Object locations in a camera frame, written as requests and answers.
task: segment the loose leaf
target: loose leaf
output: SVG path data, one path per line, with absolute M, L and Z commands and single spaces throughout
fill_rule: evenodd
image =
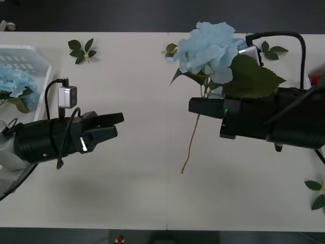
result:
M 305 181 L 305 185 L 313 191 L 319 191 L 322 188 L 322 185 L 320 183 L 315 182 L 313 180 Z
M 68 45 L 69 45 L 70 49 L 72 49 L 72 50 L 78 50 L 78 49 L 81 48 L 81 44 L 77 40 L 71 40 L 71 41 L 69 41 L 68 42 Z
M 214 89 L 217 89 L 218 87 L 220 87 L 221 84 L 219 84 L 219 83 L 214 83 L 213 81 L 210 81 L 209 84 L 208 84 L 208 86 L 209 86 L 209 89 L 210 89 L 210 90 L 214 90 Z
M 285 48 L 280 47 L 280 46 L 272 47 L 270 49 L 270 51 L 272 51 L 272 52 L 280 52 L 280 53 L 289 52 L 289 50 L 286 50 Z
M 21 113 L 29 113 L 29 109 L 27 108 L 22 98 L 10 98 L 8 99 L 8 103 L 15 104 L 18 111 Z
M 166 47 L 166 51 L 167 51 L 167 52 L 173 52 L 173 51 L 175 50 L 176 47 L 177 47 L 176 44 L 171 43 L 171 44 L 169 44 L 169 45 Z
M 85 51 L 86 51 L 86 52 L 88 52 L 88 51 L 90 50 L 90 48 L 91 48 L 91 46 L 92 46 L 92 43 L 93 43 L 93 38 L 90 39 L 90 40 L 86 43 L 86 45 L 85 45 Z
M 267 52 L 269 51 L 270 45 L 266 41 L 262 43 L 262 52 Z
M 77 59 L 76 59 L 76 64 L 81 63 L 84 59 L 85 59 L 84 56 L 77 58 Z
M 171 52 L 167 52 L 165 54 L 165 57 L 173 57 L 175 54 L 174 53 L 171 53 Z
M 0 94 L 0 100 L 6 100 L 10 98 L 11 93 L 1 93 Z
M 97 52 L 94 51 L 94 50 L 89 51 L 89 53 L 88 53 L 88 57 L 94 57 L 96 53 L 97 53 Z
M 279 56 L 275 52 L 267 51 L 264 53 L 265 57 L 270 60 L 278 60 Z
M 231 97 L 266 97 L 279 84 L 285 82 L 271 70 L 259 66 L 255 59 L 247 55 L 237 55 L 230 68 L 233 72 L 233 80 L 222 85 L 222 93 Z
M 176 71 L 176 73 L 175 73 L 175 75 L 174 75 L 174 77 L 173 77 L 173 79 L 172 79 L 172 82 L 171 82 L 171 84 L 174 82 L 174 80 L 176 80 L 176 78 L 178 77 L 178 76 L 180 76 L 180 75 L 185 75 L 185 76 L 187 76 L 188 78 L 191 78 L 192 80 L 194 80 L 197 84 L 199 84 L 199 85 L 203 85 L 204 84 L 204 78 L 203 77 L 199 77 L 199 76 L 196 76 L 196 75 L 193 75 L 193 74 L 191 74 L 191 73 L 189 73 L 189 72 L 186 72 L 186 73 L 182 73 L 179 69 L 177 69 L 177 71 Z M 202 71 L 200 71 L 199 73 L 198 73 L 198 75 L 204 75 L 204 73 L 202 72 Z
M 311 206 L 311 210 L 317 210 L 325 206 L 325 196 L 320 195 L 316 198 L 313 205 Z
M 27 95 L 29 95 L 29 94 L 32 94 L 33 93 L 33 90 L 32 89 L 30 89 L 29 87 L 25 87 L 26 88 L 26 90 L 24 90 L 23 91 L 23 93 L 22 93 L 22 95 L 21 96 L 27 96 Z
M 85 55 L 85 52 L 81 49 L 78 49 L 78 50 L 73 50 L 71 53 L 70 53 L 71 56 L 73 57 L 82 57 Z

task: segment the white table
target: white table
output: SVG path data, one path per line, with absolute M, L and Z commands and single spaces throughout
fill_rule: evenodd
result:
M 321 179 L 325 166 L 307 149 L 219 138 L 220 120 L 202 117 L 183 175 L 196 115 L 188 100 L 198 85 L 180 77 L 161 51 L 186 34 L 1 33 L 3 44 L 38 46 L 78 87 L 82 112 L 123 112 L 118 137 L 90 154 L 44 163 L 16 193 L 0 203 L 2 227 L 106 229 L 323 231 L 322 210 L 304 180 Z M 304 36 L 309 70 L 324 62 L 325 36 Z M 75 65 L 67 41 L 95 38 L 98 54 Z M 295 85 L 300 46 L 293 38 L 269 38 L 289 53 L 266 67 Z M 57 116 L 56 96 L 51 115 Z

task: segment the white basket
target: white basket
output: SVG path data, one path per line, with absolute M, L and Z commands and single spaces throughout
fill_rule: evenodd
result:
M 28 114 L 20 113 L 13 104 L 1 105 L 0 120 L 9 123 L 14 118 L 18 118 L 18 122 L 25 124 L 43 119 L 44 93 L 54 74 L 52 65 L 34 47 L 21 45 L 0 45 L 0 64 L 12 65 L 27 71 L 37 85 L 37 92 L 40 94 L 37 109 Z

